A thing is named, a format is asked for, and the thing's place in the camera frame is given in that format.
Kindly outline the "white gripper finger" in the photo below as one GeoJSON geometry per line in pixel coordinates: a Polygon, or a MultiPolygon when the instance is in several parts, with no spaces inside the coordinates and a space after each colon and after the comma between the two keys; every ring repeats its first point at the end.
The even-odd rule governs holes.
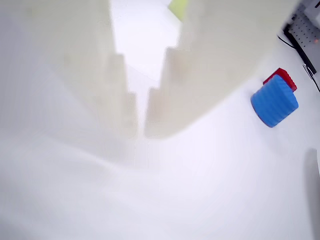
{"type": "Polygon", "coordinates": [[[124,56],[116,52],[107,0],[3,0],[41,57],[95,117],[102,152],[124,158],[137,135],[136,95],[124,56]]]}
{"type": "Polygon", "coordinates": [[[296,0],[190,0],[176,47],[165,53],[159,87],[149,92],[144,135],[187,128],[255,71],[296,0]]]}

